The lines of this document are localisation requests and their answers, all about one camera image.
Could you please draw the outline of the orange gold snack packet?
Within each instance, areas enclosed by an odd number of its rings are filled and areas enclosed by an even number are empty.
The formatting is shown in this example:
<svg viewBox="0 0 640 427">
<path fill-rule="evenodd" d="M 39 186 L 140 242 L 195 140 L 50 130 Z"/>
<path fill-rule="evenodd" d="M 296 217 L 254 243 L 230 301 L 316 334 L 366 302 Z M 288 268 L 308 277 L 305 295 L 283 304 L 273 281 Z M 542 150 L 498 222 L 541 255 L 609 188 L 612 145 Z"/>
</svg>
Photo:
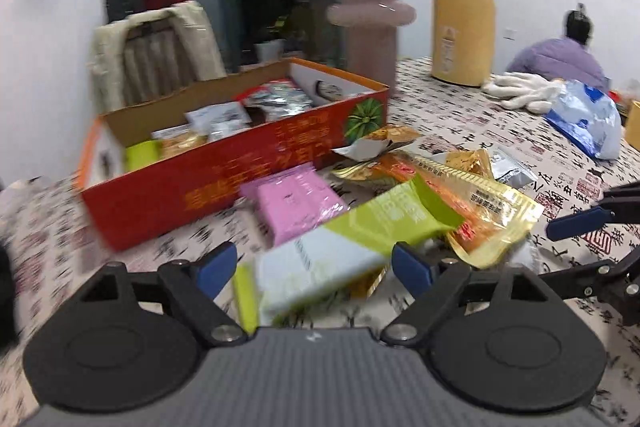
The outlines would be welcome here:
<svg viewBox="0 0 640 427">
<path fill-rule="evenodd" d="M 476 269 L 498 265 L 533 230 L 544 207 L 516 188 L 404 150 L 332 171 L 343 182 L 392 187 L 416 176 L 463 218 L 447 234 L 456 255 Z"/>
</svg>

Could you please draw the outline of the silver grey snack packet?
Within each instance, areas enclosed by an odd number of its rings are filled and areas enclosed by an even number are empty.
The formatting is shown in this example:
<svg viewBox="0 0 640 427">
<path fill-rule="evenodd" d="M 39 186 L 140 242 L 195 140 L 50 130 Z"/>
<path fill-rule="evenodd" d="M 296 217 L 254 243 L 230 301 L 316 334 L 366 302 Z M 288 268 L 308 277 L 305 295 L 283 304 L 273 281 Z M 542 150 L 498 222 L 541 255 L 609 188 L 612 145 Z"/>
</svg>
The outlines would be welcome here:
<svg viewBox="0 0 640 427">
<path fill-rule="evenodd" d="M 489 161 L 494 179 L 515 190 L 537 181 L 537 176 L 521 161 L 514 158 L 503 148 L 494 146 L 488 150 Z"/>
</svg>

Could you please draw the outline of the green white long snack packet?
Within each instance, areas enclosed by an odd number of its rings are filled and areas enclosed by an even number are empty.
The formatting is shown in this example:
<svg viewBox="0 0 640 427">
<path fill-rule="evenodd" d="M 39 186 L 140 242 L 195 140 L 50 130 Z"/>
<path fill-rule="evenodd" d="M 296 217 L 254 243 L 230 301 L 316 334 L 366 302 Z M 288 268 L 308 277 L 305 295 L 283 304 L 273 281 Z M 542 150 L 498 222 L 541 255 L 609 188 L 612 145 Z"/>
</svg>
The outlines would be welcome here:
<svg viewBox="0 0 640 427">
<path fill-rule="evenodd" d="M 389 265 L 397 243 L 419 246 L 462 223 L 460 213 L 417 174 L 240 265 L 232 277 L 240 324 L 249 333 L 276 325 Z"/>
</svg>

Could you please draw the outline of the pink snack packet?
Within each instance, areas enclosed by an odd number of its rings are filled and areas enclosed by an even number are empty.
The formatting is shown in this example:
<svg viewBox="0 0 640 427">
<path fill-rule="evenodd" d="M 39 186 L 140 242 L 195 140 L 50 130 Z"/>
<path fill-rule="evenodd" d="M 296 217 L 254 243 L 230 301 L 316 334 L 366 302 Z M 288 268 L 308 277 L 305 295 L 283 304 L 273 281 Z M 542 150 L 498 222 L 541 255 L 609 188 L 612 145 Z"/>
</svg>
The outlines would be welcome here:
<svg viewBox="0 0 640 427">
<path fill-rule="evenodd" d="M 311 162 L 244 183 L 240 195 L 258 210 L 279 246 L 349 210 Z"/>
</svg>

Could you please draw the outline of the silver red foil snack bag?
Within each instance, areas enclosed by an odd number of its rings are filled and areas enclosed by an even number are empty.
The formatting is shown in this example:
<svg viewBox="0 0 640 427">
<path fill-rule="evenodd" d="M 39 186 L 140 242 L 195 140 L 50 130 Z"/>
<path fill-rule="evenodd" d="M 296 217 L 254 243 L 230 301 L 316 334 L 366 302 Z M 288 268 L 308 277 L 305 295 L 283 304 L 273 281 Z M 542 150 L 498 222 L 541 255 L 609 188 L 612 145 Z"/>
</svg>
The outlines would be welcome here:
<svg viewBox="0 0 640 427">
<path fill-rule="evenodd" d="M 311 97 L 290 78 L 267 81 L 242 93 L 238 101 L 247 112 L 260 112 L 265 121 L 277 121 L 314 108 Z"/>
</svg>

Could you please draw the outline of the green snack bar packet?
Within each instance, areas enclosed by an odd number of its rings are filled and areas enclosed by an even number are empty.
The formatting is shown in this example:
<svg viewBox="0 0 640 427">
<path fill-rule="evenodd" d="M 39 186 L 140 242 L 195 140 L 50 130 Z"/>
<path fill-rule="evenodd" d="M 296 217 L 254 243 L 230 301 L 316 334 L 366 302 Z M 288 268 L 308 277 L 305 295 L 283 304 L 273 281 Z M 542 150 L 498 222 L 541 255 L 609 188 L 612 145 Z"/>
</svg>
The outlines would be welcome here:
<svg viewBox="0 0 640 427">
<path fill-rule="evenodd" d="M 157 140 L 148 140 L 128 146 L 125 150 L 125 168 L 127 172 L 136 171 L 160 160 L 160 144 Z"/>
</svg>

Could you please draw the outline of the silver oat crisp packet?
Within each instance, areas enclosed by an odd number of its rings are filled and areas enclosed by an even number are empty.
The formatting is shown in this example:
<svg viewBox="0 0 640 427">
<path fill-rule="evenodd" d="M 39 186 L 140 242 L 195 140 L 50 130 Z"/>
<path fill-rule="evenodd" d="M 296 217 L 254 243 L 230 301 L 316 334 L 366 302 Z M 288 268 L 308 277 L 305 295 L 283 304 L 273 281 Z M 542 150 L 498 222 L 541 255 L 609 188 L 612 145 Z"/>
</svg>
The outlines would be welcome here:
<svg viewBox="0 0 640 427">
<path fill-rule="evenodd" d="M 386 124 L 352 144 L 333 149 L 334 153 L 349 160 L 368 161 L 384 155 L 395 148 L 411 144 L 420 138 L 420 133 L 404 124 Z"/>
</svg>

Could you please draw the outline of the blue white plastic bag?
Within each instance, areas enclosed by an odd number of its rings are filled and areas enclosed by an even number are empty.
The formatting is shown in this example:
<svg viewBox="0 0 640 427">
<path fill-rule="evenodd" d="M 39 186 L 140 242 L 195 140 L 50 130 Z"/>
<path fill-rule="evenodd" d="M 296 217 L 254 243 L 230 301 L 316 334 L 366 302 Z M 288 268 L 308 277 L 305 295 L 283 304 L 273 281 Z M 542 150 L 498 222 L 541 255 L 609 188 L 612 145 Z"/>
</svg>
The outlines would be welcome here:
<svg viewBox="0 0 640 427">
<path fill-rule="evenodd" d="M 620 113 L 612 98 L 596 88 L 578 80 L 565 81 L 544 119 L 592 159 L 620 156 Z"/>
</svg>

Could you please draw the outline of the red cardboard snack box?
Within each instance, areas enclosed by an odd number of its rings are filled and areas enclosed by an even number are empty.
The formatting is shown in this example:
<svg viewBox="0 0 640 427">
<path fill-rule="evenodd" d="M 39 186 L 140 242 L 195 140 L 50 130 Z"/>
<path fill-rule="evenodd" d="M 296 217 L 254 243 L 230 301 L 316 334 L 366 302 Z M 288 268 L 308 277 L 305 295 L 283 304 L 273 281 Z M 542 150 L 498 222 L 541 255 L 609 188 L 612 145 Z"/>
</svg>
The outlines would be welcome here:
<svg viewBox="0 0 640 427">
<path fill-rule="evenodd" d="M 231 102 L 285 77 L 314 101 L 308 112 L 126 171 L 126 148 L 152 132 L 183 124 L 190 110 Z M 245 182 L 306 162 L 331 165 L 336 150 L 355 138 L 357 124 L 367 132 L 384 126 L 389 96 L 383 83 L 295 57 L 200 81 L 96 118 L 75 187 L 103 242 L 123 251 L 231 206 Z"/>
</svg>

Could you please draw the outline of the white work gloves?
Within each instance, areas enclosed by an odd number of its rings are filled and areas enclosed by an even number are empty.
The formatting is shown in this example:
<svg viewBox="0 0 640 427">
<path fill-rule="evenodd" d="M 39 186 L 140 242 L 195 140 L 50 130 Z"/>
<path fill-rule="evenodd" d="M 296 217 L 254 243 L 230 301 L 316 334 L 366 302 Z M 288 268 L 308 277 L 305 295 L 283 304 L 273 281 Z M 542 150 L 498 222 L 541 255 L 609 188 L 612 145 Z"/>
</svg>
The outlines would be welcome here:
<svg viewBox="0 0 640 427">
<path fill-rule="evenodd" d="M 523 109 L 534 115 L 546 115 L 565 91 L 565 82 L 528 72 L 506 72 L 491 76 L 483 84 L 482 91 L 504 109 Z"/>
</svg>

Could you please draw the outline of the calligraphy tablecloth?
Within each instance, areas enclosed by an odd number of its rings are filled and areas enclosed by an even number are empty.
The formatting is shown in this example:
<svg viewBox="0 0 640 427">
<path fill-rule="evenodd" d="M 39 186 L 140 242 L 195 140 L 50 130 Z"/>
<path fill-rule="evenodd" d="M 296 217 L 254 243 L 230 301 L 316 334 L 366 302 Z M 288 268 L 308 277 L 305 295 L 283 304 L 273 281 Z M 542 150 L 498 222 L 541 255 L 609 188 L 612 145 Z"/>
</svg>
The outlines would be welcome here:
<svg viewBox="0 0 640 427">
<path fill-rule="evenodd" d="M 624 140 L 616 161 L 597 162 L 556 132 L 542 117 L 512 112 L 480 90 L 431 79 L 431 61 L 400 62 L 397 93 L 388 116 L 421 133 L 408 148 L 425 157 L 448 150 L 484 148 L 496 159 L 509 155 L 533 173 L 522 192 L 544 206 L 530 232 L 524 257 L 533 269 L 555 271 L 599 260 L 622 260 L 639 246 L 639 225 L 608 225 L 600 231 L 549 242 L 547 222 L 590 206 L 603 191 L 639 180 L 639 152 Z M 1 426 L 16 426 L 37 408 L 22 369 L 24 344 L 67 297 L 111 257 L 94 234 L 75 190 L 75 177 L 58 182 L 22 182 L 1 201 L 1 244 L 6 247 L 17 288 L 20 340 L 1 352 Z M 242 202 L 122 252 L 130 271 L 153 270 L 174 260 L 195 260 L 223 241 L 246 261 L 269 247 L 267 232 Z M 314 311 L 294 315 L 294 327 L 370 326 L 376 331 L 412 299 L 387 273 L 363 300 L 334 294 Z M 592 409 L 614 426 L 639 426 L 639 326 L 624 326 L 609 306 L 582 297 L 568 304 L 598 334 L 608 355 Z"/>
</svg>

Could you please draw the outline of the person in purple jacket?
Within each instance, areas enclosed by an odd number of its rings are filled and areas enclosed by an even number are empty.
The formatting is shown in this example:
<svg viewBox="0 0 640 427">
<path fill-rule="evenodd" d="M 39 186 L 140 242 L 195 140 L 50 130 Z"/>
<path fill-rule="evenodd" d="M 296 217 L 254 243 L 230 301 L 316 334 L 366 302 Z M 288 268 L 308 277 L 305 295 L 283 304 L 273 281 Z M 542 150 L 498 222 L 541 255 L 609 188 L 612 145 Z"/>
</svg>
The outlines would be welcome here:
<svg viewBox="0 0 640 427">
<path fill-rule="evenodd" d="M 542 40 L 522 49 L 506 66 L 506 72 L 526 72 L 549 80 L 578 80 L 602 92 L 610 90 L 610 80 L 588 51 L 592 23 L 583 3 L 567 12 L 564 36 Z"/>
</svg>

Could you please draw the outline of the yellow thermos jug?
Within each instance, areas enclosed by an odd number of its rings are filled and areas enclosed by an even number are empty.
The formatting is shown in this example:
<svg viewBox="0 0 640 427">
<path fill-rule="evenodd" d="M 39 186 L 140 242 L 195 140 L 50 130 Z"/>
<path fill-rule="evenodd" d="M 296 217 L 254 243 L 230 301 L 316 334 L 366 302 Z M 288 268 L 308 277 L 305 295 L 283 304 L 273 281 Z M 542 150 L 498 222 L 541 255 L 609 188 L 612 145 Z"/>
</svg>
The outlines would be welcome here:
<svg viewBox="0 0 640 427">
<path fill-rule="evenodd" d="M 495 54 L 495 0 L 433 0 L 432 76 L 480 87 Z"/>
</svg>

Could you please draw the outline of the wooden chair with jacket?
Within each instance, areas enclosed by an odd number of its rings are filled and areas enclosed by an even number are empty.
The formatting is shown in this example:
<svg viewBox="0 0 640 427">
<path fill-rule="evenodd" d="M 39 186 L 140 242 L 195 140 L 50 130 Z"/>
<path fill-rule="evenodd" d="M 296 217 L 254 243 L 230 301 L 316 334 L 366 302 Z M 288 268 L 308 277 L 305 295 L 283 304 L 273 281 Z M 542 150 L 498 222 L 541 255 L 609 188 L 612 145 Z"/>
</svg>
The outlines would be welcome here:
<svg viewBox="0 0 640 427">
<path fill-rule="evenodd" d="M 175 17 L 144 22 L 126 33 L 122 93 L 127 106 L 191 86 L 198 76 Z"/>
</svg>

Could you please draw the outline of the beige jacket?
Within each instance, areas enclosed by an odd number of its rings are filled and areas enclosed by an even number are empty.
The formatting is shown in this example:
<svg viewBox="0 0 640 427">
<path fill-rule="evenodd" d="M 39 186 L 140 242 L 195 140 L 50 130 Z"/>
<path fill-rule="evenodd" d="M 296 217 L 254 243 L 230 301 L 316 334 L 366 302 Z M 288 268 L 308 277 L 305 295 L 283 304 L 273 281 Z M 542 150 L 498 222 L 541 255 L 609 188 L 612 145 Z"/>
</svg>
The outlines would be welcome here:
<svg viewBox="0 0 640 427">
<path fill-rule="evenodd" d="M 212 25 L 198 2 L 190 0 L 168 8 L 132 14 L 96 28 L 93 33 L 89 72 L 94 106 L 99 114 L 128 107 L 122 93 L 122 50 L 127 31 L 144 22 L 166 17 L 177 19 L 179 36 L 184 39 L 196 69 L 198 80 L 195 82 L 227 75 Z"/>
</svg>

